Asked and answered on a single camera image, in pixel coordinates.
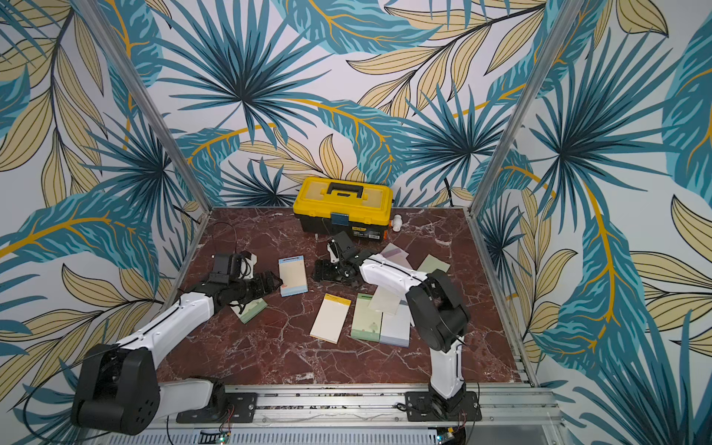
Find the blue topped cream memo pad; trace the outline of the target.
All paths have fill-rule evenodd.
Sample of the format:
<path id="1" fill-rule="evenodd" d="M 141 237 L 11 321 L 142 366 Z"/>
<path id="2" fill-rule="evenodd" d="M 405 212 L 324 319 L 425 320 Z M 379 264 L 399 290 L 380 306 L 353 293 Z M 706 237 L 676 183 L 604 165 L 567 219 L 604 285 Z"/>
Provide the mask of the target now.
<path id="1" fill-rule="evenodd" d="M 280 294 L 283 298 L 308 291 L 308 281 L 303 256 L 280 259 L 278 262 L 279 277 L 283 284 Z"/>

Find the yellow topped cream memo pad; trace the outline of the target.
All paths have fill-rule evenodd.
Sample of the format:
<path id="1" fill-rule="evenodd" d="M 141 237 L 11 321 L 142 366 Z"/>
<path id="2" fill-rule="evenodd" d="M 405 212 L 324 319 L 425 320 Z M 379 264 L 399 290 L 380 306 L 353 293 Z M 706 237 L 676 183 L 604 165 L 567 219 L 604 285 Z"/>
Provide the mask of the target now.
<path id="1" fill-rule="evenodd" d="M 310 336 L 332 344 L 339 342 L 352 302 L 336 295 L 326 294 L 317 317 L 311 328 Z"/>

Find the torn cream memo page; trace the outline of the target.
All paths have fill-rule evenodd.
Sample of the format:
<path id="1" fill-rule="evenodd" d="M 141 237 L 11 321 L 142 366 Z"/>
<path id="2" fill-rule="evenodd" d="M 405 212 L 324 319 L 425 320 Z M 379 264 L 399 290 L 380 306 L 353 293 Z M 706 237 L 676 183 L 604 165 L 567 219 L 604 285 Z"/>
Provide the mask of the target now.
<path id="1" fill-rule="evenodd" d="M 386 315 L 396 315 L 401 305 L 402 297 L 396 295 L 385 287 L 378 287 L 371 298 L 369 308 Z"/>

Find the large green memo pad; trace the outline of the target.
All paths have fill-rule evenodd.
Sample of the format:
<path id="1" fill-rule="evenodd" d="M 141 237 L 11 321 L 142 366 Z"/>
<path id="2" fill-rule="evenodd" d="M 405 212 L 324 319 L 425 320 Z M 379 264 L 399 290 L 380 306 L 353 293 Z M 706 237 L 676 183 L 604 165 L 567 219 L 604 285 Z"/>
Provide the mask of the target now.
<path id="1" fill-rule="evenodd" d="M 380 341 L 383 314 L 370 307 L 372 299 L 372 295 L 362 293 L 357 295 L 352 330 L 350 330 L 352 339 Z"/>

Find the pink memo pad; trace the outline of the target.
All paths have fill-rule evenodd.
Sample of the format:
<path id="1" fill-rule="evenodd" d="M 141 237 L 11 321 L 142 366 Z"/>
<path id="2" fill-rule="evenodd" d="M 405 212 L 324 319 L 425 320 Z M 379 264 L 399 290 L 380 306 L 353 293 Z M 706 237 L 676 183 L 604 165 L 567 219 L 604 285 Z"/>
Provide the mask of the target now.
<path id="1" fill-rule="evenodd" d="M 402 267 L 403 269 L 412 269 L 412 265 L 407 260 L 407 257 L 404 258 L 402 256 L 393 256 L 393 257 L 386 258 L 386 259 L 389 261 L 392 261 L 393 263 L 396 263 L 396 265 Z"/>

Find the grey white memo pad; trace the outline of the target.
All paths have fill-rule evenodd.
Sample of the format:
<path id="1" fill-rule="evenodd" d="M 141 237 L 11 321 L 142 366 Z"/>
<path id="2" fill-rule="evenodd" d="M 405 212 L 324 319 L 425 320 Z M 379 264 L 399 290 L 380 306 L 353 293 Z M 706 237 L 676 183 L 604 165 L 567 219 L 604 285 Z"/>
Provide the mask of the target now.
<path id="1" fill-rule="evenodd" d="M 410 346 L 411 313 L 402 301 L 394 314 L 383 313 L 379 342 L 396 347 Z"/>

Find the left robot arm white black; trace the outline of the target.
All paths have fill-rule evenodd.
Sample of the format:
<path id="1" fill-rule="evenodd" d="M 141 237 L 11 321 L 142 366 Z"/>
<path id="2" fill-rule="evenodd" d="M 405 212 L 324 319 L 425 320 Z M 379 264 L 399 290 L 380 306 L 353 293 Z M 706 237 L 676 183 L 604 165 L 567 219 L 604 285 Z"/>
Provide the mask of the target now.
<path id="1" fill-rule="evenodd" d="M 256 272 L 256 263 L 256 255 L 247 251 L 216 255 L 206 279 L 165 313 L 115 344 L 89 350 L 70 422 L 79 428 L 135 436 L 157 417 L 222 421 L 231 412 L 223 383 L 215 378 L 161 383 L 157 369 L 185 337 L 222 309 L 243 310 L 282 287 L 274 272 Z"/>

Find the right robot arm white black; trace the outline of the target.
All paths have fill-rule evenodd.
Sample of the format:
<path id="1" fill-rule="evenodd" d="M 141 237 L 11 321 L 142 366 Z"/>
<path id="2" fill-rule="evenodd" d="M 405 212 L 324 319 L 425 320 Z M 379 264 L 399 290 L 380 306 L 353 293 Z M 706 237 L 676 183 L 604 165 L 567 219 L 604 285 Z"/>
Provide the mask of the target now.
<path id="1" fill-rule="evenodd" d="M 470 315 L 464 299 L 448 274 L 408 269 L 370 250 L 361 250 L 345 233 L 327 244 L 329 257 L 314 264 L 313 280 L 350 287 L 382 287 L 404 297 L 415 329 L 430 349 L 431 376 L 427 391 L 406 394 L 409 420 L 454 421 L 459 415 L 474 420 L 463 376 L 463 347 Z"/>

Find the small green memo pad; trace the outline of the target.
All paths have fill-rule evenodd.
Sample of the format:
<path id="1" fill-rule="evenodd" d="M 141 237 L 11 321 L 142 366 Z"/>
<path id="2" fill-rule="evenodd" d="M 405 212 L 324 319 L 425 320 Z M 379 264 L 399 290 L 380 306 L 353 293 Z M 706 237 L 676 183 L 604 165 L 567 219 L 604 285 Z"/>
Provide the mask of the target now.
<path id="1" fill-rule="evenodd" d="M 243 324 L 248 324 L 259 313 L 268 307 L 264 299 L 252 300 L 245 305 L 232 307 L 233 312 Z"/>

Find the yellow black toolbox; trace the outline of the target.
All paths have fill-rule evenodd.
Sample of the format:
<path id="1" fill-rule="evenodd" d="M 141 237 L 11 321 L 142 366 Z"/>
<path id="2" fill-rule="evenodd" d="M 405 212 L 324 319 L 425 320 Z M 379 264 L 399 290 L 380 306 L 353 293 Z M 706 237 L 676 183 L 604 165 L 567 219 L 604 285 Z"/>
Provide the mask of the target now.
<path id="1" fill-rule="evenodd" d="M 313 176 L 304 180 L 293 211 L 307 233 L 345 232 L 353 239 L 380 242 L 390 227 L 392 203 L 393 191 L 386 185 Z"/>

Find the small white bottle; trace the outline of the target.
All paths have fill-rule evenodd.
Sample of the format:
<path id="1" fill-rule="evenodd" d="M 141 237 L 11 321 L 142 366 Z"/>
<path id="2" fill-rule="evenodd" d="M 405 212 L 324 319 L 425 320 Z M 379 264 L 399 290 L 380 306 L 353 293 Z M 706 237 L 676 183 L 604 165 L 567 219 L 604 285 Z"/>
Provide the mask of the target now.
<path id="1" fill-rule="evenodd" d="M 395 233 L 402 231 L 402 216 L 396 214 L 391 221 L 391 227 Z"/>

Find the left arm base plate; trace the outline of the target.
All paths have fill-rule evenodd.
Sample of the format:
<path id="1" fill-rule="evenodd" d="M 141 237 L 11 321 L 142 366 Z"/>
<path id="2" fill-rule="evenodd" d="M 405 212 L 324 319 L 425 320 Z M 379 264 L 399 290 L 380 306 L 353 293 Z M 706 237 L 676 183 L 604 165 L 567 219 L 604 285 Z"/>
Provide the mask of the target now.
<path id="1" fill-rule="evenodd" d="M 229 392 L 213 396 L 209 404 L 198 410 L 176 415 L 178 424 L 251 424 L 257 407 L 254 392 Z"/>

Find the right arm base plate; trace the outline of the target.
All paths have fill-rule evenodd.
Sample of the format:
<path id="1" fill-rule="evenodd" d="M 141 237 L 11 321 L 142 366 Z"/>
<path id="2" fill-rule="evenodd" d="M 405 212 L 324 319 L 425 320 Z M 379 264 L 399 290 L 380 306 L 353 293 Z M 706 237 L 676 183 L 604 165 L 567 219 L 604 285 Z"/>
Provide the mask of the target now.
<path id="1" fill-rule="evenodd" d="M 405 408 L 409 422 L 479 422 L 482 412 L 478 394 L 459 391 L 450 399 L 443 399 L 434 391 L 405 393 Z"/>

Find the aluminium front rail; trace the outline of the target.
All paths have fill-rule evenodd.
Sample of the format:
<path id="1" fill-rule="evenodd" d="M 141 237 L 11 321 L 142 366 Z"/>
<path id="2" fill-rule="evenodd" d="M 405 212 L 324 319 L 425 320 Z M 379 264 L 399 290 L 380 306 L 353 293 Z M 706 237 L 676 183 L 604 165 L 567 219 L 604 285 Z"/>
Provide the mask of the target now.
<path id="1" fill-rule="evenodd" d="M 426 413 L 421 384 L 231 386 L 231 423 L 158 418 L 137 436 L 98 444 L 571 444 L 552 389 L 524 383 L 468 387 L 448 420 Z"/>

